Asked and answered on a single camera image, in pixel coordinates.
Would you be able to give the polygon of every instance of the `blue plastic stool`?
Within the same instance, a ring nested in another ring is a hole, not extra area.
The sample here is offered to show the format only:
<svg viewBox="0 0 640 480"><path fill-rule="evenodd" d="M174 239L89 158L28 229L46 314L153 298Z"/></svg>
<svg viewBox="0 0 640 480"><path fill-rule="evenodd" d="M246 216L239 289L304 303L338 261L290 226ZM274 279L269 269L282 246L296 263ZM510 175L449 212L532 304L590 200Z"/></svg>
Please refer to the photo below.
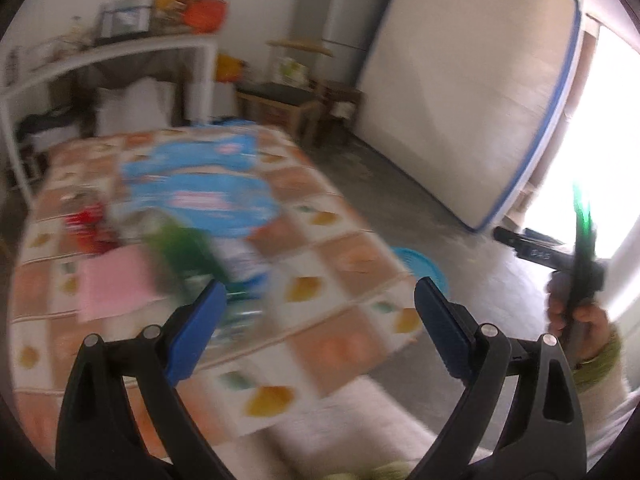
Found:
<svg viewBox="0 0 640 480"><path fill-rule="evenodd" d="M444 274L424 254L404 247L392 247L392 249L418 280L429 276L444 296L449 295L449 285Z"/></svg>

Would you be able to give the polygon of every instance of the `white desk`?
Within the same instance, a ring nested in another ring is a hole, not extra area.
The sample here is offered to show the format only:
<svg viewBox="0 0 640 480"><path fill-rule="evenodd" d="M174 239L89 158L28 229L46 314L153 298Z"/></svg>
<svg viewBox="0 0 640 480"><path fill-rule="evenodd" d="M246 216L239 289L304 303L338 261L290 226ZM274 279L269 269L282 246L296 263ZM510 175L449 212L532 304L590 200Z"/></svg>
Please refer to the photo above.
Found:
<svg viewBox="0 0 640 480"><path fill-rule="evenodd" d="M218 43L214 34L185 34L181 36L158 36L141 40L122 41L92 48L75 56L45 65L25 79L5 89L0 94L0 126L4 134L9 159L20 191L29 208L33 206L33 194L27 176L22 168L18 145L15 141L14 121L11 117L9 101L21 92L33 86L51 81L76 68L91 65L115 57L130 56L142 52L173 50L177 48L193 48L198 53L194 57L193 75L197 88L197 120L207 123L212 118L213 104L213 70L218 55Z"/></svg>

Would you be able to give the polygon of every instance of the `blue gripper pad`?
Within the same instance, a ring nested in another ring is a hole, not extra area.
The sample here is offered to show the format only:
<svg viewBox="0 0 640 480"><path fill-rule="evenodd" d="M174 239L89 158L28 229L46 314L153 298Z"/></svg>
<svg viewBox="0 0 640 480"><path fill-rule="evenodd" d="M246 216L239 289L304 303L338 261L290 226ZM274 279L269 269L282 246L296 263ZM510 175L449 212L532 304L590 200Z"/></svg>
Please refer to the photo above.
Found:
<svg viewBox="0 0 640 480"><path fill-rule="evenodd" d="M464 383L469 381L476 321L465 307L449 303L431 278L423 278L415 285L414 302L449 375Z"/></svg>
<svg viewBox="0 0 640 480"><path fill-rule="evenodd" d="M164 374L171 386L191 377L225 309L225 286L220 282L210 283L195 301L193 313L168 349Z"/></svg>

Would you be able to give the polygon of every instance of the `gray refrigerator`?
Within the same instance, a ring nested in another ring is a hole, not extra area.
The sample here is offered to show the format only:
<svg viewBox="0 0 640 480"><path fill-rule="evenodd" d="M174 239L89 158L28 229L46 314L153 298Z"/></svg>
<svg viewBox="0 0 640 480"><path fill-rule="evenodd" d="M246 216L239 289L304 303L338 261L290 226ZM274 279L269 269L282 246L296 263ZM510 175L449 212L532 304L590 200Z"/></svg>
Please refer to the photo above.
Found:
<svg viewBox="0 0 640 480"><path fill-rule="evenodd" d="M334 57L291 52L325 79L355 85L390 0L298 0L290 38L321 42Z"/></svg>

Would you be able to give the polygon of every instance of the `checkered tablecloth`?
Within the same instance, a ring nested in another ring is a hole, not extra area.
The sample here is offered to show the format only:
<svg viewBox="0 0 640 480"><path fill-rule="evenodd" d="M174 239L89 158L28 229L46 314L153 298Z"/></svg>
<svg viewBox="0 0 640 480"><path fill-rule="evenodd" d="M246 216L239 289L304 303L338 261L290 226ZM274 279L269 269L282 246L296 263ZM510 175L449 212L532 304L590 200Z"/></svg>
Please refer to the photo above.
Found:
<svg viewBox="0 0 640 480"><path fill-rule="evenodd" d="M177 306L158 301L80 323L76 270L87 256L63 229L62 197L82 183L117 205L127 200L122 162L142 160L160 142L213 134L185 129L75 140L52 154L24 232L8 310L17 409L43 455L53 454L63 392L84 337L130 338L164 323ZM422 329L415 278L337 189L283 132L260 127L258 149L253 173L269 183L280 205L279 218L248 239L271 265L264 321L238 344L207 348L193 377L177 388L213 446L311 408ZM165 457L135 381L127 391L149 451Z"/></svg>

